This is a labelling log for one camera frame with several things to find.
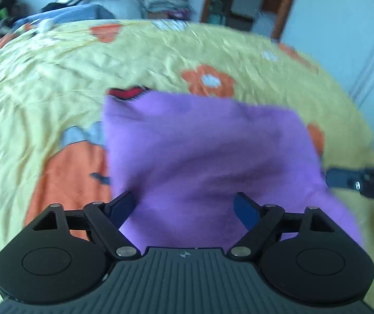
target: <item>folded clothes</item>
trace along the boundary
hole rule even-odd
[[[189,7],[186,0],[144,0],[144,7],[150,13],[176,11]]]
[[[190,21],[192,10],[190,8],[165,11],[168,19]]]

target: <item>yellow bedspread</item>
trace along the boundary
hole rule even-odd
[[[223,27],[122,22],[115,37],[93,36],[89,27],[102,23],[61,25],[32,39],[23,34],[0,51],[0,250],[22,229],[62,133],[100,121],[109,88],[139,84],[286,106],[324,130],[325,167],[374,165],[368,126],[341,87],[310,58]],[[357,216],[374,260],[373,202],[350,191],[337,195]],[[366,301],[374,308],[374,283]]]

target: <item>metal bolt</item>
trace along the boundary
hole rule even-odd
[[[120,257],[132,257],[135,256],[137,250],[132,246],[121,246],[119,249],[116,250],[116,254]]]
[[[230,250],[230,253],[236,257],[245,257],[251,255],[251,249],[246,246],[236,246]]]

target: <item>black bracket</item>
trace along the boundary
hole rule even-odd
[[[116,266],[146,263],[149,249],[141,256],[119,231],[134,208],[130,192],[78,211],[50,205],[0,252],[1,295],[25,304],[65,303],[98,288]],[[226,255],[220,251],[223,258],[250,263],[276,292],[305,305],[338,306],[364,298],[373,262],[320,209],[290,214],[238,193],[234,211],[248,233]],[[85,230],[91,242],[69,230]],[[281,240],[284,233],[296,236]]]
[[[355,190],[367,198],[374,199],[374,169],[330,169],[326,173],[326,184],[329,187]]]

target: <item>bed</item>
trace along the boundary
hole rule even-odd
[[[142,85],[291,108],[325,132],[325,168],[374,166],[370,129],[310,57],[219,26],[104,24],[110,21],[24,33],[0,50],[0,250],[50,203],[66,200],[67,209],[76,209],[111,200],[101,123],[110,88]],[[204,76],[220,84],[196,84]],[[335,192],[356,216],[374,260],[373,202]],[[374,283],[366,302],[374,308]]]

